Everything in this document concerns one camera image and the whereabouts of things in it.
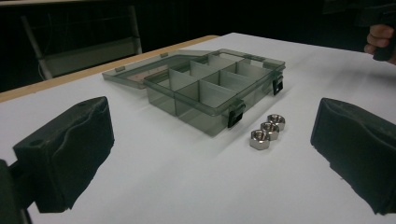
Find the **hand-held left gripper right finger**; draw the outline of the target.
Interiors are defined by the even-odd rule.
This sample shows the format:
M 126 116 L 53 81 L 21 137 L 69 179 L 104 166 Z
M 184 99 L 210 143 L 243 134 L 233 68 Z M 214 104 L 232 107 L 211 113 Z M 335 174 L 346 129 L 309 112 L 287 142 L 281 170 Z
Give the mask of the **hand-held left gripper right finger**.
M 396 124 L 323 98 L 310 143 L 374 213 L 396 214 Z

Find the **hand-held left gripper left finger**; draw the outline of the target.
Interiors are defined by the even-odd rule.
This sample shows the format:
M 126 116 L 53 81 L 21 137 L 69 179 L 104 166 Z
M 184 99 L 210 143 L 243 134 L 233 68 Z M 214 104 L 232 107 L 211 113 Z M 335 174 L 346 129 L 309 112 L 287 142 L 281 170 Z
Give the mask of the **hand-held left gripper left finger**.
M 72 208 L 113 145 L 105 96 L 71 106 L 13 147 L 21 204 L 41 213 Z

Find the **silver hex nut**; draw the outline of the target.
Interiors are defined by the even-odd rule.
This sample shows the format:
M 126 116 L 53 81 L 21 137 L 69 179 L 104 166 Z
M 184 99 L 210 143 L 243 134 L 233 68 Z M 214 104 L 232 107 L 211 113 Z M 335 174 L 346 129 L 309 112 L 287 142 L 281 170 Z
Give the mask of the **silver hex nut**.
M 263 130 L 254 130 L 250 133 L 249 145 L 257 150 L 265 150 L 270 146 L 268 133 Z
M 275 124 L 280 131 L 283 131 L 286 125 L 286 120 L 283 116 L 278 114 L 271 114 L 267 116 L 267 120 L 273 124 Z
M 270 141 L 276 140 L 279 136 L 279 127 L 272 122 L 262 123 L 261 129 L 268 135 Z

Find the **clear grey compartment box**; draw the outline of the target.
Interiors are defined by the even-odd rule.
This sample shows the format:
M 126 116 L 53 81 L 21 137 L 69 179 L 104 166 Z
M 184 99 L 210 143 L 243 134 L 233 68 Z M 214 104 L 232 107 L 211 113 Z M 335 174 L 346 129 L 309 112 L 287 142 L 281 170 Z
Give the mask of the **clear grey compartment box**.
M 176 50 L 125 64 L 103 78 L 144 90 L 148 102 L 215 136 L 283 89 L 282 61 L 230 49 Z

